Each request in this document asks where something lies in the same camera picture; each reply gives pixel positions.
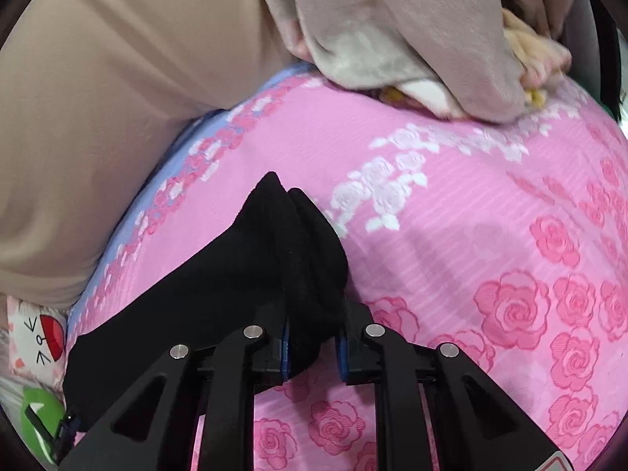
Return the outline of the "black pants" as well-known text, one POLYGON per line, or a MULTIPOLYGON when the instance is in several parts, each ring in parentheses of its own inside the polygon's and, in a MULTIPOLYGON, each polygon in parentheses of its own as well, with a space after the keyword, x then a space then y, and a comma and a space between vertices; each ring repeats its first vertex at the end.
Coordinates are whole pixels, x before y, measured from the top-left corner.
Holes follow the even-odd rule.
POLYGON ((227 231, 77 339, 63 381, 67 409, 88 431, 173 345, 217 345, 279 301, 296 376, 334 335, 347 281, 347 256, 326 217, 268 172, 227 231))

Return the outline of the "pink rose bed sheet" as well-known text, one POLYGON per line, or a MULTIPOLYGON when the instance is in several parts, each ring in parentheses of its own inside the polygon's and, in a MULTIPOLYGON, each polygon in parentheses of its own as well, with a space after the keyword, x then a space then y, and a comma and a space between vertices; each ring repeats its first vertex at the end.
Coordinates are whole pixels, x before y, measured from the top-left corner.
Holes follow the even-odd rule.
POLYGON ((282 72, 183 132, 73 309, 69 349, 224 231, 267 171, 325 213, 379 323, 460 345, 593 466, 627 410, 627 141, 583 88, 487 126, 282 72))

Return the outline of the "green round cushion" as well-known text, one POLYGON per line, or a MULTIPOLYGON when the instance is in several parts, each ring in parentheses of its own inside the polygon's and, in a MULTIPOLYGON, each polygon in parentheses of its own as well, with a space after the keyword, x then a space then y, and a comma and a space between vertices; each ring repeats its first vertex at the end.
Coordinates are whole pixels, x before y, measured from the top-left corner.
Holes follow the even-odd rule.
POLYGON ((24 397, 20 407, 22 439, 36 459, 47 470, 55 470, 57 465, 51 458, 49 444, 46 443, 46 439, 42 435, 39 435, 35 426, 26 415, 28 407, 42 421, 42 425, 45 426, 50 436, 53 437, 57 432, 57 426, 64 416, 64 406, 58 397, 47 389, 24 388, 24 397))

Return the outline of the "white cat face pillow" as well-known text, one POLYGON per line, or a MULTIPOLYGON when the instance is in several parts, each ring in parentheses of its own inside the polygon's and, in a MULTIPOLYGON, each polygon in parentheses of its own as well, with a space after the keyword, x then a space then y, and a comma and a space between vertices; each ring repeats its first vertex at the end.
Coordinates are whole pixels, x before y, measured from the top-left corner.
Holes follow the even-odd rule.
POLYGON ((67 319, 56 309, 7 298, 9 370, 60 390, 66 367, 67 319))

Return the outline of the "grey plush blanket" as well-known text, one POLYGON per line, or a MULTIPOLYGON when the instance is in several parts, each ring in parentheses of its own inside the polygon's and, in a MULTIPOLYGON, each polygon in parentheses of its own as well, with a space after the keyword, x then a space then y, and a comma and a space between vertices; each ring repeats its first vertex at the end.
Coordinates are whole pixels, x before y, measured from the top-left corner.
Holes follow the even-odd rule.
POLYGON ((335 84, 440 81, 468 117, 508 123, 529 108, 502 10, 559 43, 575 0, 265 1, 287 50, 335 84))

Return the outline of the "yellow plush toy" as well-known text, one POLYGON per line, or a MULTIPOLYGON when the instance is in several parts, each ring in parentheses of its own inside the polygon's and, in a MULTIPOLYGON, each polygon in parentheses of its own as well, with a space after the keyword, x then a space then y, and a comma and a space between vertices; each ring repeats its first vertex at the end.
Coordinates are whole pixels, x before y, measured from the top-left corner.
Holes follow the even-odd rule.
MULTIPOLYGON (((519 79, 528 108, 542 108, 547 92, 571 67, 571 52, 555 40, 538 35, 507 9, 502 10, 504 37, 523 66, 519 79)), ((443 120, 468 119, 462 106, 440 81, 422 79, 381 88, 378 99, 398 108, 426 110, 443 120)))

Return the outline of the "beige duvet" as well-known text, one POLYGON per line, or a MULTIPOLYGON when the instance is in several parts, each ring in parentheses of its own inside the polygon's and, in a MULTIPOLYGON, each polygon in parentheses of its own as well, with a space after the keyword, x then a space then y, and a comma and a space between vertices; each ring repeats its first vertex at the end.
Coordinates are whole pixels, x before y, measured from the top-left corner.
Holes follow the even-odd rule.
POLYGON ((290 63, 263 0, 1 0, 1 292, 64 309, 190 120, 290 63))

